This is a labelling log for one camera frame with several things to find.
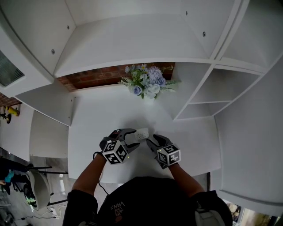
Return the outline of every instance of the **chair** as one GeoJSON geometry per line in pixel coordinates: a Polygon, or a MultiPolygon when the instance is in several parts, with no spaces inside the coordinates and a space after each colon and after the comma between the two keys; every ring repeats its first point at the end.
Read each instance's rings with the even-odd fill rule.
{"type": "Polygon", "coordinates": [[[35,196],[36,210],[40,210],[41,208],[44,208],[46,206],[51,206],[67,201],[67,200],[62,200],[62,201],[50,203],[50,198],[53,194],[50,193],[49,183],[45,173],[46,172],[38,171],[37,169],[33,169],[33,170],[31,169],[26,173],[30,179],[31,189],[35,196]]]}

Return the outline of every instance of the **white cabinet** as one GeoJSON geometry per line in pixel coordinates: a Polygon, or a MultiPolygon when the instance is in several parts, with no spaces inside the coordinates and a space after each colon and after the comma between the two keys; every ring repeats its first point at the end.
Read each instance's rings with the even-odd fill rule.
{"type": "Polygon", "coordinates": [[[283,53],[282,11],[278,0],[244,0],[218,59],[266,72],[283,53]]]}
{"type": "Polygon", "coordinates": [[[0,12],[0,92],[12,97],[51,84],[53,80],[0,12]]]}

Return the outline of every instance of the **black cable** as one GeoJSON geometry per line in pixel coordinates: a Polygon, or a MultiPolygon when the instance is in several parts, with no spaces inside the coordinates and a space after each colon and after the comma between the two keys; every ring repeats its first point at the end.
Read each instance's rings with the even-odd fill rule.
{"type": "MultiPolygon", "coordinates": [[[[46,206],[46,208],[48,209],[48,206],[46,206]]],[[[52,211],[52,210],[49,210],[49,209],[48,209],[48,211],[49,211],[49,212],[51,212],[51,213],[53,213],[53,211],[52,211]]]]}
{"type": "Polygon", "coordinates": [[[17,220],[14,220],[14,221],[19,221],[19,220],[24,220],[24,219],[26,219],[26,218],[33,218],[33,217],[35,217],[35,218],[37,218],[37,219],[51,219],[51,218],[56,218],[56,217],[36,217],[36,216],[28,216],[28,217],[23,217],[23,218],[21,218],[21,219],[17,219],[17,220]]]}
{"type": "MultiPolygon", "coordinates": [[[[102,187],[101,184],[100,184],[100,182],[98,182],[98,184],[99,184],[100,187],[102,187]]],[[[102,187],[102,189],[105,191],[105,193],[106,193],[107,195],[109,195],[109,194],[107,193],[107,191],[104,189],[104,187],[102,187]]]]}
{"type": "Polygon", "coordinates": [[[94,159],[95,154],[99,154],[99,155],[103,156],[103,154],[101,153],[101,151],[97,151],[97,152],[93,153],[92,159],[94,159]]]}

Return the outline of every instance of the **person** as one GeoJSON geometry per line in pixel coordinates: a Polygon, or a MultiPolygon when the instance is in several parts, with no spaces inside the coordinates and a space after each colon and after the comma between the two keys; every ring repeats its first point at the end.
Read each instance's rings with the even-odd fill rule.
{"type": "Polygon", "coordinates": [[[15,174],[14,170],[26,173],[30,166],[32,164],[25,166],[21,163],[0,157],[0,185],[3,186],[9,195],[11,193],[11,183],[29,183],[26,175],[15,174]]]}
{"type": "Polygon", "coordinates": [[[97,154],[78,177],[63,226],[232,225],[231,212],[216,192],[205,192],[178,163],[168,167],[174,180],[136,177],[108,195],[97,213],[94,192],[105,163],[97,154]]]}

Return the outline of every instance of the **white tabletop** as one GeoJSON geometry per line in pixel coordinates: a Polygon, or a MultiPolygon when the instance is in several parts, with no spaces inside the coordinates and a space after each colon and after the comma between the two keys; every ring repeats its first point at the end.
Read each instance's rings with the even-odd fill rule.
{"type": "MultiPolygon", "coordinates": [[[[181,149],[180,165],[195,176],[219,169],[220,150],[213,117],[173,121],[155,100],[130,94],[124,87],[99,88],[75,93],[74,115],[69,128],[69,177],[78,178],[100,151],[99,143],[118,128],[149,128],[168,137],[181,149]]],[[[162,170],[143,141],[121,165],[106,163],[101,182],[125,183],[136,176],[171,177],[162,170]]]]}

